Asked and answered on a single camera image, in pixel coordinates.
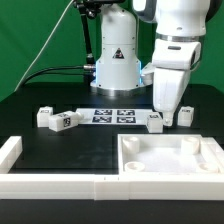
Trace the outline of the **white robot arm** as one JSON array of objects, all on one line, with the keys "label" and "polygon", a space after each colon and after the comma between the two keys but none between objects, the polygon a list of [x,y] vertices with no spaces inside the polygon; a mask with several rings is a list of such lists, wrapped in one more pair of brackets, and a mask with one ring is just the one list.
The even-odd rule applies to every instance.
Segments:
[{"label": "white robot arm", "polygon": [[[206,22],[223,0],[132,0],[129,13],[111,1],[101,3],[101,56],[96,61],[93,91],[115,96],[153,87],[154,109],[170,126],[202,54]],[[155,23],[152,61],[145,67],[136,56],[136,20]]]}]

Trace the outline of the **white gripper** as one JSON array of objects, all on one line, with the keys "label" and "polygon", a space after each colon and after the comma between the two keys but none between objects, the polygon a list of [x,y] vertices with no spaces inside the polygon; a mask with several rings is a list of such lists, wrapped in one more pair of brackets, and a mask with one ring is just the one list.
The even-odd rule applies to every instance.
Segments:
[{"label": "white gripper", "polygon": [[153,105],[163,112],[163,125],[173,125],[174,112],[189,82],[191,68],[198,63],[200,42],[172,42],[157,39],[152,56],[155,67]]}]

